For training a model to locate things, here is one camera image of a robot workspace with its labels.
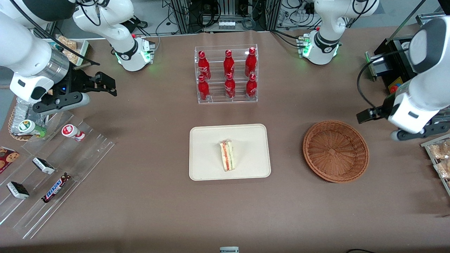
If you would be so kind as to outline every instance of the small bottle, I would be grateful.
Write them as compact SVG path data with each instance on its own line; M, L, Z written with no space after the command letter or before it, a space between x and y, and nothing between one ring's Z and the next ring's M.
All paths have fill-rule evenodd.
M248 82L247 82L245 97L248 99L255 99L255 95L256 95L256 91L257 91L257 87L258 87L258 84L256 83L256 75L253 73L250 74L249 79L250 80L248 80Z
M249 77L251 73L254 73L256 70L256 49L254 47L251 47L248 50L248 56L245 60L245 76Z
M72 138L76 141L82 141L86 137L86 134L83 131L80 131L80 129L72 124L63 126L63 128L61 129L61 133L65 137Z
M233 73L226 74L225 97L233 99L236 96L236 83L233 80Z
M231 50L225 51L225 61L224 61L224 74L226 77L226 74L231 73L234 76L234 60L231 56Z
M45 127L41 127L28 119L19 123L19 131L25 134L34 135L37 138L42 138L47 133L47 129Z
M211 79L211 70L209 69L209 62L206 59L205 51L200 51L198 53L198 69L200 70L200 74L204 75L207 80Z
M209 94L209 85L205 81L204 76L198 77L198 91L200 92L200 99L203 101L209 101L211 99L211 95Z

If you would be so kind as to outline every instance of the table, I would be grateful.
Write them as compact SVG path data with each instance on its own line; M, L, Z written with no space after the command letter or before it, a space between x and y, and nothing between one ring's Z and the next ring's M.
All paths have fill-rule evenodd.
M297 50L268 32L162 38L154 64L127 72L106 41L92 41L92 59L116 79L118 97L90 93L73 110L117 144L32 240L0 227L1 247L33 252L243 253L448 252L449 199L419 143L394 142L387 121L357 124L368 105L356 77L395 28L349 29L326 66L299 59ZM193 57L197 45L257 43L256 104L198 105ZM363 80L381 104L381 81ZM301 154L314 123L336 119L354 126L370 150L367 172L348 184L328 183ZM196 126L262 123L272 174L238 181L190 180L189 131ZM2 145L22 143L0 133Z

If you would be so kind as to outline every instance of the coca-cola bottle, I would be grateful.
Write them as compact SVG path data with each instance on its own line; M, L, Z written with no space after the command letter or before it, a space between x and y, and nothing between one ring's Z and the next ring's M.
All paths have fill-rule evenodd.
M231 50L225 51L224 74L232 73L234 76L234 60L231 57Z
M256 49L254 47L251 47L248 50L248 56L245 60L245 76L248 77L251 73L254 73L256 70Z
M247 88L245 89L245 96L248 99L254 99L256 95L258 84L256 83L256 75L250 74L249 80L247 82Z
M211 99L211 95L209 94L209 85L205 79L205 76L198 77L198 91L200 92L201 100L209 101Z
M233 80L233 73L226 74L225 96L229 99L232 99L236 96L236 83Z
M211 79L211 70L209 69L209 62L206 59L205 52L200 51L198 57L198 69L200 70L200 74L204 75L207 80Z

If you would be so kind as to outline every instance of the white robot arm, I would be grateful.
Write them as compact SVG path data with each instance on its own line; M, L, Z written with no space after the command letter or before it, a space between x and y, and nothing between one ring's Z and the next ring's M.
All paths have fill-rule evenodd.
M302 56L312 63L324 65L336 55L347 24L344 18L372 15L379 0L315 0L315 11L322 18L319 31L304 35Z
M391 135L394 140L447 132L448 116L439 112L450 105L450 16L425 24L407 53L417 76L386 97L382 106L357 114L359 123L386 118L399 128Z
M130 0L95 0L79 5L73 14L76 25L86 32L96 33L111 44L119 63L128 71L138 71L151 63L150 43L133 38L123 23L134 15Z
M14 71L10 89L21 99L33 104L33 110L41 114L51 114L86 105L90 101L86 94L89 91L107 91L116 96L114 79L102 72L98 72L95 77L90 77L82 70L75 70L74 65L64 54L53 49L47 42L33 36L23 26L32 27L31 23L25 22L17 15L17 10L20 8L26 16L28 16L27 12L33 12L41 20L41 23L44 23L44 20L51 22L61 16L64 17L63 13L71 15L75 3L49 0L45 2L49 5L38 5L40 7L34 11L31 9L24 11L20 5L23 6L25 2L34 5L31 9L36 7L36 4L30 0L14 2L18 8L11 1L0 1L0 37L2 38L0 40L0 66ZM58 7L60 9L56 17L48 15L49 9ZM47 93L49 90L52 90L52 95Z

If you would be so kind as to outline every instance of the wicker basket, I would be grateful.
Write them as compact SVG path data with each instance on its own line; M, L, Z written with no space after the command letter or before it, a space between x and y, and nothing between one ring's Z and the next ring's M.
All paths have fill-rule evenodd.
M353 127L328 120L313 125L303 139L303 154L323 179L348 183L360 177L369 164L369 149Z

